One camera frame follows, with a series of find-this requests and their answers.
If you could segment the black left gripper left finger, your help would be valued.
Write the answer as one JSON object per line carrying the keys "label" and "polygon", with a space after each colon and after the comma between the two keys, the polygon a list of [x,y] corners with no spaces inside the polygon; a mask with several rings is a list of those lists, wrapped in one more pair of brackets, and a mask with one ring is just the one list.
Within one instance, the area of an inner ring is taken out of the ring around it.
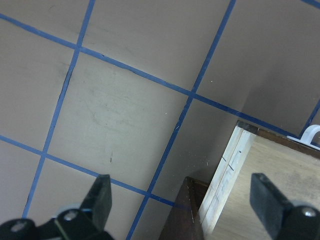
{"label": "black left gripper left finger", "polygon": [[109,174],[100,174],[82,201],[80,210],[87,215],[98,230],[103,231],[111,208],[111,178]]}

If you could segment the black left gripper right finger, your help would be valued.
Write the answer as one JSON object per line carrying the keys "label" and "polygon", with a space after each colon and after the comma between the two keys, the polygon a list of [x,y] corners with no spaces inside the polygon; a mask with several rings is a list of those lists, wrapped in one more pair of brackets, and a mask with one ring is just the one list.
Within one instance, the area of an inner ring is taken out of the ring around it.
{"label": "black left gripper right finger", "polygon": [[263,173],[252,173],[249,202],[264,229],[275,240],[293,209],[289,199]]}

